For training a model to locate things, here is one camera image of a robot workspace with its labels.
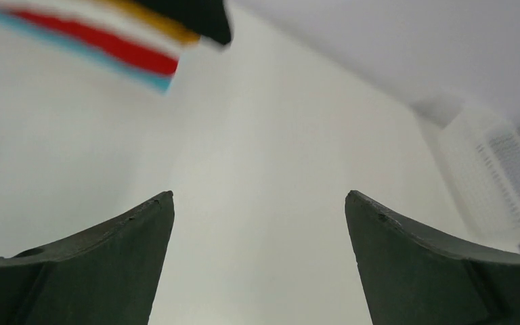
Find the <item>white plastic mesh basket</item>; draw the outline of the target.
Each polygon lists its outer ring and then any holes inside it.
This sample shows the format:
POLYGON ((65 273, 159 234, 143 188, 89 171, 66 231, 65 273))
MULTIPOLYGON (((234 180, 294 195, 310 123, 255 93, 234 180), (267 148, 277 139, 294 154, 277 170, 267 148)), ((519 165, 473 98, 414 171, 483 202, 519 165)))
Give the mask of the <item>white plastic mesh basket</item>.
POLYGON ((438 96, 413 105, 466 226, 520 253, 520 132, 478 103, 438 96))

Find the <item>red folded t-shirt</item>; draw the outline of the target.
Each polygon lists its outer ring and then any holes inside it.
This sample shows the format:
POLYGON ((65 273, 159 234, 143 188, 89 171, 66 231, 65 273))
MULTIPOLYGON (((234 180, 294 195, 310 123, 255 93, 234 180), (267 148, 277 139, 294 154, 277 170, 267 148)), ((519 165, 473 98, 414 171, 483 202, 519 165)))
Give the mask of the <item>red folded t-shirt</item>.
POLYGON ((98 50, 119 62, 153 74, 169 77, 175 74, 178 58, 165 51, 142 45, 100 27, 72 18, 37 14, 27 9, 11 9, 7 13, 23 22, 68 37, 78 44, 98 50))

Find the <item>orange folded t-shirt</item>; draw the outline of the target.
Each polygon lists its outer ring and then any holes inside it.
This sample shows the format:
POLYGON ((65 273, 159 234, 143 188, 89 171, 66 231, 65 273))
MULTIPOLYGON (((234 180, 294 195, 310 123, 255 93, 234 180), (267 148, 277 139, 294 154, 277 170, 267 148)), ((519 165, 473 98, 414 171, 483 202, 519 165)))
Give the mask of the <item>orange folded t-shirt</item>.
POLYGON ((102 4, 110 9, 120 11, 128 18, 133 18, 149 26, 161 35, 166 35, 181 46, 193 46, 200 41, 201 36, 180 22, 160 14, 152 9, 148 9, 139 1, 123 0, 100 0, 93 3, 102 4))

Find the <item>black t-shirt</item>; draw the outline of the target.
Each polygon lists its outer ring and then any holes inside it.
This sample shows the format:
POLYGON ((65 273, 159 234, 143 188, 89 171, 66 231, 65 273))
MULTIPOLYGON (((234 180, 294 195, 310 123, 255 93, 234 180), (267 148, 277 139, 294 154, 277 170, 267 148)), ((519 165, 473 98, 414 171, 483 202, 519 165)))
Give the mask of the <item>black t-shirt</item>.
POLYGON ((220 46, 232 42, 232 29, 222 0, 141 0, 136 1, 150 12, 170 18, 188 30, 220 46))

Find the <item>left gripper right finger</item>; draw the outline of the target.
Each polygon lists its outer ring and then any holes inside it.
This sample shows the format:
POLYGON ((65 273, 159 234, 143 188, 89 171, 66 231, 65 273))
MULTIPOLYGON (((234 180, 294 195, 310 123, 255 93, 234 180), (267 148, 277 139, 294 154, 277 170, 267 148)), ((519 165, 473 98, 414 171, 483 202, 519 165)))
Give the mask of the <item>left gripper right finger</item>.
POLYGON ((520 255, 351 191, 345 216, 374 324, 520 324, 520 255))

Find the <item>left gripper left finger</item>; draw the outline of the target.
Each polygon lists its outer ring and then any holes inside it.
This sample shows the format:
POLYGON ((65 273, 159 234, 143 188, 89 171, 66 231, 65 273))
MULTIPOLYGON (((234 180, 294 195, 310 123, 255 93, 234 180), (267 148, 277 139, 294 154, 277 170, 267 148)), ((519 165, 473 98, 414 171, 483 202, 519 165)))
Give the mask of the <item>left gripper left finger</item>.
POLYGON ((171 237, 162 192, 69 237, 0 257, 0 324, 147 324, 171 237))

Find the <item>light blue folded t-shirt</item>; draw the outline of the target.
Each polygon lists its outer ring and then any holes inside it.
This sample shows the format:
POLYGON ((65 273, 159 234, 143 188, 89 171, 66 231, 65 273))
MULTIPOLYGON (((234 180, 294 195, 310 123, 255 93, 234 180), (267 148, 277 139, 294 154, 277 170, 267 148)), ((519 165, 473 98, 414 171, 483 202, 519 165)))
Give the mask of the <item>light blue folded t-shirt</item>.
POLYGON ((77 54, 78 56, 87 58, 91 62, 109 67, 111 70, 118 71, 128 77, 142 81, 160 92, 165 92, 169 88, 174 77, 174 74, 170 77, 162 77, 153 72, 132 67, 132 65, 124 63, 115 57, 111 57, 100 49, 94 49, 89 45, 84 45, 69 37, 46 31, 44 28, 36 27, 32 23, 24 22, 21 18, 15 18, 12 14, 6 14, 2 10, 0 10, 0 24, 24 33, 25 35, 30 35, 38 41, 43 41, 45 44, 54 45, 68 53, 77 54))

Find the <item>white folded t-shirt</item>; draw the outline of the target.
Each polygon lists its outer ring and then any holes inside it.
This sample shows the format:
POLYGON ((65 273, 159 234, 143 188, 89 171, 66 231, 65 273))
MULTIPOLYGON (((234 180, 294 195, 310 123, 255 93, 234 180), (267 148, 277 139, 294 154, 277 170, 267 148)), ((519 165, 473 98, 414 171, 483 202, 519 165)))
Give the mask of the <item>white folded t-shirt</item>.
POLYGON ((0 1, 0 9, 27 9, 37 14, 80 20, 176 57, 200 42, 193 46, 181 46, 177 41, 159 34, 133 18, 128 18, 120 11, 93 1, 0 1))

